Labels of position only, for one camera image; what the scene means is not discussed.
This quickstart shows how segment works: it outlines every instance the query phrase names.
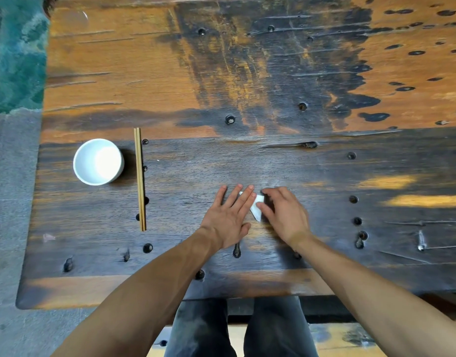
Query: finger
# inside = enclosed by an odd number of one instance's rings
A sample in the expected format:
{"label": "finger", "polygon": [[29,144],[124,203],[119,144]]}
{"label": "finger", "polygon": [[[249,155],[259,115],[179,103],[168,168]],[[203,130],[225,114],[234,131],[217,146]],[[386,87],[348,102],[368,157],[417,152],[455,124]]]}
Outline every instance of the finger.
{"label": "finger", "polygon": [[233,189],[233,191],[231,192],[228,199],[223,205],[227,206],[228,208],[231,207],[233,203],[236,201],[236,197],[238,196],[238,193],[241,191],[241,189],[243,189],[242,184],[238,184],[237,186],[235,186],[235,188]]}
{"label": "finger", "polygon": [[287,200],[291,200],[294,197],[294,194],[292,194],[291,191],[287,189],[285,186],[280,186],[278,190],[279,193],[281,193],[282,196]]}
{"label": "finger", "polygon": [[251,223],[244,223],[241,226],[241,231],[239,232],[239,240],[242,240],[244,237],[246,237],[249,232],[249,228],[251,228]]}
{"label": "finger", "polygon": [[249,196],[251,195],[251,193],[253,192],[254,189],[255,189],[254,185],[248,186],[244,190],[243,194],[241,194],[239,196],[238,200],[233,204],[233,206],[231,208],[238,212],[241,209],[241,207],[243,206],[243,204],[246,203],[246,201],[248,200]]}
{"label": "finger", "polygon": [[266,204],[264,203],[261,203],[261,202],[257,202],[256,203],[256,206],[261,210],[261,213],[263,213],[267,220],[273,224],[274,223],[274,212],[273,210],[267,206]]}
{"label": "finger", "polygon": [[216,192],[216,195],[214,197],[214,202],[212,204],[213,207],[221,205],[221,202],[223,201],[223,196],[226,193],[226,188],[227,188],[227,186],[225,186],[225,185],[220,186],[220,188],[218,189],[218,191]]}
{"label": "finger", "polygon": [[271,197],[274,203],[279,200],[285,199],[278,188],[265,188],[261,190],[263,194],[266,194]]}
{"label": "finger", "polygon": [[241,220],[244,220],[244,218],[246,217],[246,214],[248,214],[248,212],[249,212],[249,208],[251,208],[251,206],[253,205],[255,200],[256,200],[256,193],[251,192],[251,194],[248,196],[248,199],[244,202],[244,204],[241,206],[241,208],[237,211],[238,217]]}

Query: gray floor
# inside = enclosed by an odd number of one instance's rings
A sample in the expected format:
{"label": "gray floor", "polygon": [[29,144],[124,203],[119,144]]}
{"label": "gray floor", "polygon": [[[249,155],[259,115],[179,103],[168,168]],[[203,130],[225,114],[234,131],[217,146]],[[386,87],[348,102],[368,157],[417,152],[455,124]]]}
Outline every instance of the gray floor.
{"label": "gray floor", "polygon": [[15,298],[26,247],[41,114],[0,114],[0,356],[48,356],[91,310],[21,311]]}

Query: left hand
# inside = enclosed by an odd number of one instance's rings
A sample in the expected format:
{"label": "left hand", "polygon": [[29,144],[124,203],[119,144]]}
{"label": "left hand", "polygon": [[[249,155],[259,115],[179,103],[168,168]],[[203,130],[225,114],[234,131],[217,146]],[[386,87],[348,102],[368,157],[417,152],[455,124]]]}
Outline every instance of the left hand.
{"label": "left hand", "polygon": [[250,223],[243,224],[243,221],[255,201],[256,193],[253,192],[255,187],[248,186],[237,199],[242,188],[243,186],[238,184],[224,204],[221,203],[227,186],[224,185],[219,188],[213,205],[208,209],[201,222],[201,228],[215,234],[220,243],[220,248],[228,248],[238,243],[248,234],[251,227]]}

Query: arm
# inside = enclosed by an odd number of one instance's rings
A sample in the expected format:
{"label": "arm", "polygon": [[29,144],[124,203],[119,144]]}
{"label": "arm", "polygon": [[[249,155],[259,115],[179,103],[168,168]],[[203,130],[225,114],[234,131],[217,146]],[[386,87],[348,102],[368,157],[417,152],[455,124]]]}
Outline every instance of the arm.
{"label": "arm", "polygon": [[201,227],[118,286],[53,356],[145,357],[201,266],[248,234],[251,225],[243,220],[256,194],[249,186],[237,199],[242,187],[235,187],[222,205],[222,186]]}
{"label": "arm", "polygon": [[390,357],[456,357],[456,323],[407,290],[332,250],[310,231],[308,213],[287,188],[257,203],[279,237],[299,252]]}

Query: hand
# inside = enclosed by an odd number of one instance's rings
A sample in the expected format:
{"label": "hand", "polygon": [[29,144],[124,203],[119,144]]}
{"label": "hand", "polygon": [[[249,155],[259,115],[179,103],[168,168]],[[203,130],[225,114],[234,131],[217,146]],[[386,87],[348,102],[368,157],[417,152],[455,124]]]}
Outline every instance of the hand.
{"label": "hand", "polygon": [[214,232],[220,248],[228,248],[238,243],[248,234],[251,227],[250,223],[243,224],[243,221],[255,201],[256,193],[253,192],[255,187],[248,186],[237,199],[242,188],[243,186],[238,184],[224,204],[221,203],[227,187],[224,185],[219,188],[213,205],[201,222],[201,228]]}
{"label": "hand", "polygon": [[285,186],[266,188],[262,192],[271,197],[275,211],[261,202],[256,203],[256,206],[291,248],[294,248],[296,240],[312,236],[307,210]]}

